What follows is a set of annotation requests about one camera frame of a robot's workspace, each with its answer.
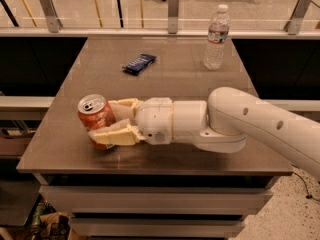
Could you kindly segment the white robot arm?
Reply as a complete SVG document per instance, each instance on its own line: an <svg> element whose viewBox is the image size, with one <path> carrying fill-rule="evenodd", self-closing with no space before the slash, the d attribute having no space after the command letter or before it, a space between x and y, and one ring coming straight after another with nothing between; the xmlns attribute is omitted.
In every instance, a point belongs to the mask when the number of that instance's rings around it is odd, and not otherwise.
<svg viewBox="0 0 320 240"><path fill-rule="evenodd" d="M241 90L220 87L206 101L155 97L110 105L116 122L89 132L99 144L185 143L235 153L251 136L320 180L320 124Z"/></svg>

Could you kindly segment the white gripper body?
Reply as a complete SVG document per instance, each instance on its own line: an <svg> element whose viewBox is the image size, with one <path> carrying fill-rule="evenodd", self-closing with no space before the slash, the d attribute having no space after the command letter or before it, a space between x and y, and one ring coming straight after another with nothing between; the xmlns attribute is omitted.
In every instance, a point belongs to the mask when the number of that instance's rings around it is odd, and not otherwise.
<svg viewBox="0 0 320 240"><path fill-rule="evenodd" d="M151 98L137 109L136 124L144 140L151 145L172 141L173 101L170 98Z"/></svg>

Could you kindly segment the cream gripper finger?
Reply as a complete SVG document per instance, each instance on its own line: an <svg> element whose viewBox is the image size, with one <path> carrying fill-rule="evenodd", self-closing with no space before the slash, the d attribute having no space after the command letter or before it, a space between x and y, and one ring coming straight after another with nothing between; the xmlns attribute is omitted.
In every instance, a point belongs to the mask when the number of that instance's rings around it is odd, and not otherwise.
<svg viewBox="0 0 320 240"><path fill-rule="evenodd" d="M98 144L131 146L144 139L139 128L131 124L129 119L120 120L111 126L90 130L89 136Z"/></svg>
<svg viewBox="0 0 320 240"><path fill-rule="evenodd" d="M137 108L142 101L137 98L127 98L120 100L111 100L109 105L117 121L123 119L134 120Z"/></svg>

